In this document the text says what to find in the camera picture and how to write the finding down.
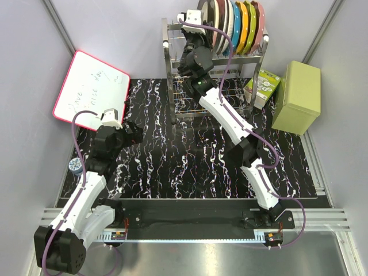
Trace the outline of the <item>floral plate orange rim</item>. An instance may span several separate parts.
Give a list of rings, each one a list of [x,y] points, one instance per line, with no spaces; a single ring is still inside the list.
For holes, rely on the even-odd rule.
[[[227,8],[228,8],[228,28],[227,28],[227,35],[232,38],[233,35],[233,28],[234,28],[234,11],[233,11],[233,4],[230,0],[226,0]],[[229,41],[224,39],[224,44],[221,49],[221,54],[225,55],[228,51]]]

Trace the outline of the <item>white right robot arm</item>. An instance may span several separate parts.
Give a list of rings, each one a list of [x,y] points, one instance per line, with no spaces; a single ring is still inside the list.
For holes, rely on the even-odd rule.
[[[282,220],[285,208],[274,191],[260,156],[262,145],[267,141],[225,99],[221,85],[209,75],[214,67],[210,47],[210,31],[221,35],[225,32],[206,25],[182,24],[181,31],[186,45],[179,62],[178,72],[185,77],[182,87],[185,93],[205,108],[231,138],[233,148],[228,157],[234,166],[247,176],[260,207],[264,226],[274,228]]]

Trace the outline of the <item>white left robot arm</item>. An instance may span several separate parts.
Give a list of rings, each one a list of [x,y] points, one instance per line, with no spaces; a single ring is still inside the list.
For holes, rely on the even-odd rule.
[[[45,275],[51,270],[57,275],[79,273],[97,236],[107,226],[117,228],[124,222],[119,200],[98,196],[112,178],[122,149],[142,141],[143,129],[132,121],[126,128],[98,128],[72,196],[49,226],[34,233],[37,265]]]

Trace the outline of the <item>pink cream tree plate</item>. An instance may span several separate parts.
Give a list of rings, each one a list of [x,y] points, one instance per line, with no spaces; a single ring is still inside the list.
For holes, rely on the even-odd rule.
[[[223,1],[214,1],[214,4],[211,5],[214,8],[214,18],[213,18],[213,27],[219,28],[220,26],[220,19],[223,14]],[[218,33],[213,31],[212,36],[212,54],[217,52],[217,36]]]

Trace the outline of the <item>red teal glazed plate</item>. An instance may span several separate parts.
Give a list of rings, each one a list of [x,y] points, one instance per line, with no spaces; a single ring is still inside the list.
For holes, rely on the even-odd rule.
[[[228,20],[229,20],[229,4],[228,4],[228,1],[227,0],[225,0],[224,3],[225,3],[225,16],[224,16],[224,24],[223,24],[222,31],[224,33],[227,33],[227,30],[228,30]],[[218,55],[222,54],[225,51],[225,49],[226,49],[226,46],[225,46],[226,42],[227,42],[227,39],[223,35],[221,35],[220,44],[219,44],[218,50],[217,50],[217,54]]]

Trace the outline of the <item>dark rimmed cream plate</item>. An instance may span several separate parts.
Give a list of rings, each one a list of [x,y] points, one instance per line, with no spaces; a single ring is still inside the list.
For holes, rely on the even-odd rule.
[[[215,4],[213,0],[200,0],[197,9],[202,13],[202,24],[214,27]]]

